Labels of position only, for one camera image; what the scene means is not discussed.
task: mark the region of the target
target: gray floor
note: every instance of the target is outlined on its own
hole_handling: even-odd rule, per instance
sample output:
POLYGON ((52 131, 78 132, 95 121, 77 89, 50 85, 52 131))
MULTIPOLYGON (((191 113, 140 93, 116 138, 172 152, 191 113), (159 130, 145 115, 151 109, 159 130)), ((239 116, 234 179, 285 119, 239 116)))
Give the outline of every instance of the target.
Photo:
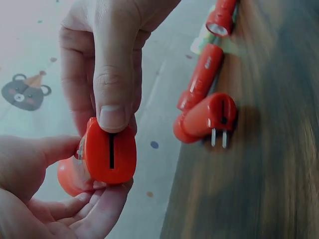
MULTIPOLYGON (((13 0, 12 5, 6 3, 3 7, 3 3, 0 3, 0 13, 3 13, 2 16, 0 14, 0 22, 17 14, 13 12, 16 2, 21 1, 13 0)), ((59 85, 58 49, 56 35, 52 35, 58 29, 58 15, 65 11, 66 6, 63 6, 62 0, 61 6, 54 5, 57 17, 52 20, 47 15, 52 14, 49 9, 53 9, 51 2, 55 1, 28 2, 28 6, 23 3, 23 7, 28 7, 34 14, 28 11, 18 12, 20 20, 25 16, 24 24, 29 26, 27 30, 25 27, 23 31, 19 30, 19 20, 12 23, 11 29, 0 25, 0 30, 3 28, 2 32, 6 33, 6 37, 0 40, 0 86, 17 73, 32 76, 45 70, 47 75, 43 77, 42 83, 50 86, 52 94, 44 99, 39 110, 32 113, 15 108, 1 98, 0 133, 25 137, 75 134, 59 85), (29 6, 30 2, 39 4, 46 10, 36 11, 29 6), (50 34, 48 25, 37 23, 40 18, 43 24, 51 27, 50 34), (8 43, 14 47, 5 47, 8 43), (19 57, 21 52, 28 58, 19 57), (50 62, 51 57, 56 57, 58 61, 50 62)), ((175 139, 171 127, 179 113, 176 103, 182 90, 187 88, 196 64, 196 55, 190 52, 190 46, 213 2, 214 0, 182 0, 144 47, 143 100, 136 115, 139 131, 136 137, 138 166, 135 183, 119 223, 108 238, 159 238, 180 149, 180 142, 175 139), (158 143, 157 149, 151 147, 152 141, 158 143)), ((56 165, 47 170, 45 182, 36 196, 43 200, 62 200, 68 197, 57 182, 56 165)))

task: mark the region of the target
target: plug prong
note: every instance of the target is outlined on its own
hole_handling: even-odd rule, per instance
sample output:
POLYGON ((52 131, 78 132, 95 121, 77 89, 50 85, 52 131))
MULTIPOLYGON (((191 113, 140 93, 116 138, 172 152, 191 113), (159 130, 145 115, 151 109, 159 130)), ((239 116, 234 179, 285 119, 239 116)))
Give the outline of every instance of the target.
POLYGON ((216 129, 211 130, 211 146, 215 147, 216 145, 216 129))
POLYGON ((222 138, 222 146, 223 148, 227 148, 227 131, 223 131, 223 138, 222 138))

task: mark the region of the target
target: dot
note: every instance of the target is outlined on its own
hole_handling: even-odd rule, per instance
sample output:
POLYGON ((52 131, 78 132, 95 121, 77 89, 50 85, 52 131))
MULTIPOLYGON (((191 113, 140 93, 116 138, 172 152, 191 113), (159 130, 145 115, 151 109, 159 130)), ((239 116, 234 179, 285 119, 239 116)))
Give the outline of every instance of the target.
POLYGON ((155 141, 152 141, 151 142, 151 147, 152 148, 159 148, 159 144, 157 142, 155 142, 155 141))
POLYGON ((147 192, 146 195, 149 197, 149 198, 152 198, 154 196, 154 193, 152 192, 147 192))
POLYGON ((45 76, 45 75, 46 75, 46 72, 45 72, 45 71, 40 71, 40 72, 39 72, 39 75, 45 76))

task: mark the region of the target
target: bear sticker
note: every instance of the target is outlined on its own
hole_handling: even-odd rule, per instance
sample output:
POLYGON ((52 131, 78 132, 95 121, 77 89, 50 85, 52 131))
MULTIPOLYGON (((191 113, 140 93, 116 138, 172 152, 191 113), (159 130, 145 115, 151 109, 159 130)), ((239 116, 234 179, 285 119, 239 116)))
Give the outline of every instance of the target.
POLYGON ((41 84, 45 75, 44 71, 30 78, 24 74, 16 74, 2 88, 1 94, 13 106, 25 111, 35 111, 42 105, 44 97, 52 93, 50 87, 41 84))

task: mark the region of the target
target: wooden table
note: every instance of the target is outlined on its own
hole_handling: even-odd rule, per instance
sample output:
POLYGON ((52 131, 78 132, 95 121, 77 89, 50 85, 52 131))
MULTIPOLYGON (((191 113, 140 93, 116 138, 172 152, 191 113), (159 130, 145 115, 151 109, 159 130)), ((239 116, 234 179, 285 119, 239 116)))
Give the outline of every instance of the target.
POLYGON ((319 0, 241 0, 227 41, 237 128, 182 146, 161 238, 318 239, 319 0))

